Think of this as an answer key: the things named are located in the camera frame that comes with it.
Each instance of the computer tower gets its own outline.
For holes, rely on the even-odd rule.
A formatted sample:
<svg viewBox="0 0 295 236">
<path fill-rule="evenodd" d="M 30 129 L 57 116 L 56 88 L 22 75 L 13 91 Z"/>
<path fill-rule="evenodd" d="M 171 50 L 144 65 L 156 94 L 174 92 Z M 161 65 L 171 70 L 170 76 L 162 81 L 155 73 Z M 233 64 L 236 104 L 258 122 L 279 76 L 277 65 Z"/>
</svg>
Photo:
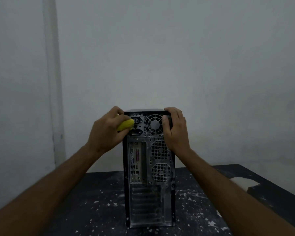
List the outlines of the computer tower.
<svg viewBox="0 0 295 236">
<path fill-rule="evenodd" d="M 175 154 L 164 141 L 162 109 L 133 109 L 123 139 L 126 226 L 175 225 Z"/>
</svg>

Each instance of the fan grille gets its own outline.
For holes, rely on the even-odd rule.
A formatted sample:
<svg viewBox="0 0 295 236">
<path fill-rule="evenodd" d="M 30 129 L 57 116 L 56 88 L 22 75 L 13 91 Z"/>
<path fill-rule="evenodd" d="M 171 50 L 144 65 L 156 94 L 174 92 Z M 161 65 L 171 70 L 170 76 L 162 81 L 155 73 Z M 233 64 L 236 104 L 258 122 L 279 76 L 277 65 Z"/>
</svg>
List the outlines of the fan grille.
<svg viewBox="0 0 295 236">
<path fill-rule="evenodd" d="M 156 160 L 167 159 L 170 156 L 170 150 L 165 141 L 155 141 L 151 146 L 152 157 Z"/>
<path fill-rule="evenodd" d="M 157 121 L 159 123 L 159 127 L 157 129 L 153 129 L 153 123 Z M 152 114 L 147 116 L 144 121 L 144 129 L 145 133 L 150 136 L 163 136 L 163 126 L 162 126 L 162 116 L 158 114 Z"/>
<path fill-rule="evenodd" d="M 165 163 L 155 164 L 152 167 L 152 177 L 156 182 L 166 182 L 170 179 L 170 166 Z"/>
</svg>

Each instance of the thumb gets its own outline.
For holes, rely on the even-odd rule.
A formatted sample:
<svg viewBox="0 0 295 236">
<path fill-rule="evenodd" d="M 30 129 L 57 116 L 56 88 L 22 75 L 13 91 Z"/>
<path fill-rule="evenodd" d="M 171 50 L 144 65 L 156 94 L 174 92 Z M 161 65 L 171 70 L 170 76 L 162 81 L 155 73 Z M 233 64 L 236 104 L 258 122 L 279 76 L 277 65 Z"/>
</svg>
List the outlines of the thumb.
<svg viewBox="0 0 295 236">
<path fill-rule="evenodd" d="M 169 120 L 166 115 L 163 115 L 163 117 L 162 117 L 162 124 L 163 124 L 164 136 L 170 136 L 171 130 L 169 127 Z"/>
<path fill-rule="evenodd" d="M 129 133 L 129 131 L 130 131 L 130 128 L 127 128 L 127 129 L 122 130 L 121 132 L 119 132 L 117 134 L 117 137 L 116 137 L 117 142 L 121 143 L 122 139 Z"/>
</svg>

